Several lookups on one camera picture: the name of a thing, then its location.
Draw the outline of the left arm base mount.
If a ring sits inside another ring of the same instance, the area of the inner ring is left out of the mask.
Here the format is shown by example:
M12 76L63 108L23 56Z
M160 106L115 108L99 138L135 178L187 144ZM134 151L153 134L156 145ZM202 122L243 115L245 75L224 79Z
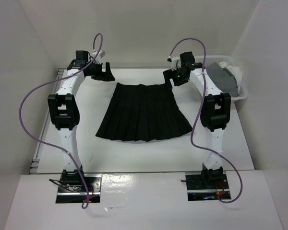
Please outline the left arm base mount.
M89 203L99 203L102 175L85 174L84 180L90 196ZM79 176L72 175L63 177L63 175L61 175L59 180L49 179L49 181L57 186L57 204L82 203L86 200L87 192Z

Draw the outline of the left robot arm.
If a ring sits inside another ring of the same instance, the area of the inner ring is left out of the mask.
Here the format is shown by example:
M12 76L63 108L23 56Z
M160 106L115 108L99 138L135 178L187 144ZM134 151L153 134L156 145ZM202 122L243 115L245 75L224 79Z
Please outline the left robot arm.
M98 81L114 81L115 78L107 62L102 70L104 50L94 50L92 54L77 50L76 58L71 61L62 78L60 88L48 96L48 108L52 124L58 130L63 153L66 153L65 165L58 184L69 191L82 191L86 179L78 154L76 130L80 123L80 112L75 96L86 77Z

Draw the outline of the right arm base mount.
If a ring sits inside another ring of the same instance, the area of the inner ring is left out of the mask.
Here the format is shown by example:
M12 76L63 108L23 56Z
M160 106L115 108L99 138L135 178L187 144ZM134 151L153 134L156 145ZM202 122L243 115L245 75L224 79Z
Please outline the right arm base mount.
M227 176L224 173L221 179L204 182L200 172L185 174L181 182L186 185L188 201L231 200Z

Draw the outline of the black pleated skirt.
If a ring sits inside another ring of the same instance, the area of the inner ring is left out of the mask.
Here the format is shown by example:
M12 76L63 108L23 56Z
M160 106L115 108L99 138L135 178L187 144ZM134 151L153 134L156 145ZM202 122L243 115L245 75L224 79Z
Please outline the black pleated skirt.
M117 83L96 136L149 142L181 137L191 130L172 89L166 84Z

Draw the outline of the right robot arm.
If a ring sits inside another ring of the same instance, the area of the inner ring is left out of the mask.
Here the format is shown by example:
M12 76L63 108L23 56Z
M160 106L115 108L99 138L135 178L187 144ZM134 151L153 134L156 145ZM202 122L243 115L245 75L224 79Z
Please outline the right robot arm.
M181 86L192 82L202 96L200 114L195 121L201 121L206 133L206 149L209 155L202 164L201 177L188 183L201 185L205 189L214 188L223 177L222 154L223 134L230 120L231 96L223 93L211 80L202 62L196 63L192 52L184 52L179 57L168 57L171 68L164 71L166 84Z

